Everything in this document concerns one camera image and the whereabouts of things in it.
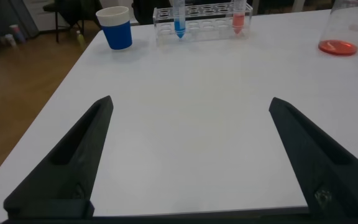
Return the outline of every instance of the blue cup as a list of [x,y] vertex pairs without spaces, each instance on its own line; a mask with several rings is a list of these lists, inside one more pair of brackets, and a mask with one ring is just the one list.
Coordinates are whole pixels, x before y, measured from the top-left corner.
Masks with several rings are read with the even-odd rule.
[[96,17],[111,49],[121,50],[132,45],[131,23],[127,7],[108,7],[99,10]]

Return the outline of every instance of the red liquid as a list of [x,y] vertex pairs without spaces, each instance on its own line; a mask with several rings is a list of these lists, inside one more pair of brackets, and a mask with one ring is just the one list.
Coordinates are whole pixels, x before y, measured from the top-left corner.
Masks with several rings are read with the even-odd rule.
[[233,29],[236,34],[240,33],[242,27],[244,26],[245,15],[242,13],[233,15]]
[[318,48],[323,52],[333,54],[350,56],[357,52],[357,46],[343,40],[324,40],[318,44]]

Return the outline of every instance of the test tube with blue liquid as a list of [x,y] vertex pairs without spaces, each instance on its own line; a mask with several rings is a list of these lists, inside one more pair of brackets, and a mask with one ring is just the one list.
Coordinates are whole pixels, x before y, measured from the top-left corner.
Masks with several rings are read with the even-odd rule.
[[177,36],[182,38],[186,32],[185,0],[173,0],[173,23]]

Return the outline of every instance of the blue liquid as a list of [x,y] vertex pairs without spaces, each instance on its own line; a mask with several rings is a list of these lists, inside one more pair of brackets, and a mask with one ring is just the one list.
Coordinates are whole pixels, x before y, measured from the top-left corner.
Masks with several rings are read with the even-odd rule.
[[181,22],[179,19],[175,19],[174,21],[174,26],[175,26],[175,32],[177,33],[177,36],[179,38],[182,38],[183,35],[185,35],[185,30],[186,30],[186,26],[180,26]]

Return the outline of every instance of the floor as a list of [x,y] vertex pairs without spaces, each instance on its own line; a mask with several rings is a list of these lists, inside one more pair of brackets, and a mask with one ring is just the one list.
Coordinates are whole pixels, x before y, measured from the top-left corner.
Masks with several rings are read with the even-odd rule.
[[[85,23],[85,41],[99,32]],[[0,44],[0,165],[66,77],[82,51],[75,30],[42,34],[18,48]]]

